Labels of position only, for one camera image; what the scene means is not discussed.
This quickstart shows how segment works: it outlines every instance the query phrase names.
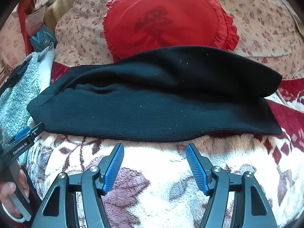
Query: metal screw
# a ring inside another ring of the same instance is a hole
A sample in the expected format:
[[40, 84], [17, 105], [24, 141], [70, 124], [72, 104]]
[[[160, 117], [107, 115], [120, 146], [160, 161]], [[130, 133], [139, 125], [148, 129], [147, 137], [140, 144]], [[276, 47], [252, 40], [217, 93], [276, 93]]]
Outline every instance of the metal screw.
[[59, 173], [59, 175], [58, 175], [59, 178], [65, 178], [65, 176], [66, 176], [66, 173], [64, 173], [64, 172]]
[[98, 166], [92, 166], [90, 168], [90, 172], [96, 172], [96, 171], [98, 171]]
[[245, 172], [245, 176], [246, 176], [246, 177], [252, 177], [253, 174], [252, 174], [250, 171], [246, 171], [246, 172]]
[[213, 166], [212, 169], [215, 171], [215, 172], [220, 172], [222, 169], [221, 167], [219, 166]]

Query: ruffle trim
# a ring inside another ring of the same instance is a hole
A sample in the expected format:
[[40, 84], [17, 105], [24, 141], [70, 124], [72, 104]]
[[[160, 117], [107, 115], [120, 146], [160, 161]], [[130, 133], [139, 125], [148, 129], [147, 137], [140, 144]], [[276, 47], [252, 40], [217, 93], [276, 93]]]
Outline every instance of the ruffle trim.
[[[108, 45], [109, 50], [112, 53], [113, 60], [116, 62], [125, 56], [122, 56], [121, 53], [115, 48], [115, 46], [110, 41], [110, 35], [107, 31], [107, 24], [109, 16], [113, 12], [113, 8], [118, 2], [123, 2], [124, 0], [110, 0], [107, 2], [106, 6], [108, 7], [106, 14], [103, 19], [103, 33]], [[213, 38], [211, 46], [223, 50], [234, 50], [238, 44], [239, 36], [237, 35], [237, 27], [233, 25], [233, 18], [224, 11], [221, 4], [217, 0], [204, 0], [208, 3], [216, 13], [218, 18], [218, 29], [217, 33]]]

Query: blue gripper pad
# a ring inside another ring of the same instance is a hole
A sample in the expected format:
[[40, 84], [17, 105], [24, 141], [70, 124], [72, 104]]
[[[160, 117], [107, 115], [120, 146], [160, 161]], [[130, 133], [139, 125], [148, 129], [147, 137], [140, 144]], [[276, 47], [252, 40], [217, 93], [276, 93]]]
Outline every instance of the blue gripper pad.
[[124, 159], [124, 146], [121, 144], [117, 153], [115, 154], [107, 172], [104, 175], [104, 186], [102, 188], [103, 194], [106, 195], [108, 191], [113, 188], [115, 179], [117, 177], [118, 171], [120, 169], [121, 163]]
[[206, 195], [209, 192], [209, 188], [207, 186], [207, 176], [189, 145], [186, 147], [186, 158], [199, 190], [203, 191], [203, 193]]

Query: floral blanket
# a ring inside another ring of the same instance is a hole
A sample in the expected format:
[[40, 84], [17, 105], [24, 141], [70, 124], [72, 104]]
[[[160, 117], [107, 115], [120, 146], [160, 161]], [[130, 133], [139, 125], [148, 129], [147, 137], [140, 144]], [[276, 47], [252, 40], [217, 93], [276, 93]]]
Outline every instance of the floral blanket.
[[[103, 197], [112, 228], [199, 226], [208, 197], [198, 190], [185, 158], [188, 143], [231, 173], [253, 172], [279, 227], [297, 218], [304, 207], [304, 79], [282, 81], [278, 93], [267, 99], [282, 127], [281, 136], [206, 135], [176, 143], [119, 141], [125, 146], [125, 157], [113, 189]], [[109, 155], [117, 142], [42, 133], [29, 150], [27, 164], [39, 196], [45, 196], [60, 172], [84, 172]], [[233, 200], [231, 193], [224, 227], [230, 226]], [[80, 194], [78, 213], [81, 227], [86, 227]]]

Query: beige floral fabric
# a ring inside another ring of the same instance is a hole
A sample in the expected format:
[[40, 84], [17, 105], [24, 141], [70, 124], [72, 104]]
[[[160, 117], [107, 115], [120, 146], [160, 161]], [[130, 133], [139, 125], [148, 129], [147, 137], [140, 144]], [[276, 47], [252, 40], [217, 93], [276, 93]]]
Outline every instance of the beige floral fabric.
[[[75, 1], [57, 24], [55, 61], [67, 66], [113, 62], [102, 25], [107, 1]], [[263, 63], [287, 79], [301, 69], [303, 38], [281, 0], [218, 1], [237, 26], [240, 40], [235, 53]]]
[[12, 13], [0, 31], [0, 55], [11, 69], [20, 65], [26, 57], [17, 13]]

